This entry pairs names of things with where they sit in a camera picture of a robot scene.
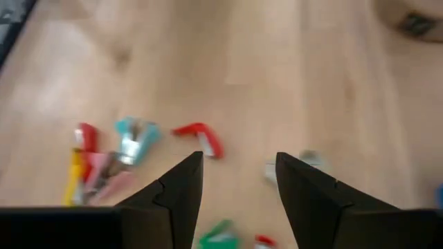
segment small plastic toy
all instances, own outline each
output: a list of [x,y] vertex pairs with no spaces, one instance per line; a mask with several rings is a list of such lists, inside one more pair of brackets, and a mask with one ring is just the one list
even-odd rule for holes
[[116,130],[121,137],[120,161],[126,165],[139,165],[147,150],[161,137],[155,123],[137,122],[131,117],[118,121]]
[[124,186],[129,185],[133,180],[134,175],[128,171],[123,171],[116,176],[112,176],[107,180],[107,184],[89,200],[89,205],[97,205],[101,199],[116,193]]
[[203,147],[205,155],[214,158],[222,158],[224,150],[215,132],[206,124],[201,122],[192,123],[184,127],[173,129],[174,135],[193,134],[198,137],[200,145]]
[[88,180],[84,183],[84,191],[92,192],[97,183],[102,170],[109,164],[114,157],[114,153],[89,153],[89,162],[91,162],[92,170],[89,174]]
[[[325,173],[328,173],[328,166],[326,162],[322,159],[317,151],[304,150],[300,153],[298,157],[301,161],[319,169]],[[275,186],[277,185],[277,174],[275,173],[275,159],[266,162],[264,166],[264,176],[267,180],[271,181]]]
[[68,185],[64,194],[65,205],[78,205],[82,202],[79,200],[78,193],[81,192],[79,188],[82,186],[83,166],[81,159],[81,152],[78,149],[73,149],[71,156],[71,168],[69,169]]
[[255,236],[254,249],[273,249],[276,248],[277,243],[266,235]]
[[75,139],[77,140],[78,148],[82,153],[82,162],[84,164],[83,181],[87,182],[89,174],[92,170],[91,162],[88,154],[97,152],[97,129],[90,124],[81,122],[78,128],[74,131]]
[[220,221],[210,232],[199,240],[201,249],[236,249],[240,240],[233,231],[233,222]]

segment blue object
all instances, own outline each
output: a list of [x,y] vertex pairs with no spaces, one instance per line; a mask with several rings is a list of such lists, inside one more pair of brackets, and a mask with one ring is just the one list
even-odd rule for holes
[[438,204],[438,208],[443,209],[443,184],[438,186],[438,190],[437,190],[437,204]]
[[147,150],[157,142],[161,135],[157,124],[142,122],[126,117],[116,122],[116,130],[120,134],[120,161],[127,165],[137,166],[147,153]]

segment teal toy piece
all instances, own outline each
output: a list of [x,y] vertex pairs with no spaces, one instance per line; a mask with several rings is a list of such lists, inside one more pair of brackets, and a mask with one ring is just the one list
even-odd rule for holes
[[233,222],[223,220],[199,240],[200,249],[237,249],[240,240],[232,229]]
[[153,122],[126,117],[115,126],[120,134],[119,160],[126,165],[139,165],[149,148],[161,137],[159,127]]

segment pile of toys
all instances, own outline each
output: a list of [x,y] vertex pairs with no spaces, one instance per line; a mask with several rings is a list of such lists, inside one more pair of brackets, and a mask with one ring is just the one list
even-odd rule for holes
[[[98,130],[80,123],[75,130],[77,146],[72,150],[69,181],[64,204],[97,205],[100,200],[130,183],[132,169],[140,165],[149,148],[160,140],[157,124],[126,117],[115,123],[120,135],[118,151],[98,151]],[[205,155],[221,158],[222,145],[214,131],[204,123],[193,123],[172,133],[177,136],[192,134],[198,137]]]

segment green toy piece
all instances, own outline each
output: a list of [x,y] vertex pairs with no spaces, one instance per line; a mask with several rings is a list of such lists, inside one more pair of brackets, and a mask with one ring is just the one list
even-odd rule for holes
[[201,249],[237,249],[239,238],[231,229],[231,220],[220,221],[210,232],[199,240]]

